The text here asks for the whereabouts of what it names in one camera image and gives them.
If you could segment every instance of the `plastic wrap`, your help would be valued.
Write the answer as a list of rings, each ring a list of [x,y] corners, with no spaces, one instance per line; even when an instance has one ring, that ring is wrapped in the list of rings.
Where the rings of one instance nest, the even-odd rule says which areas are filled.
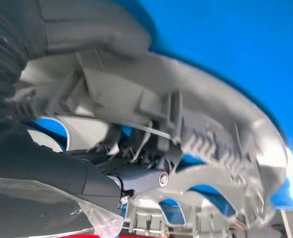
[[[123,218],[47,184],[0,178],[0,237],[91,233],[115,238]]]

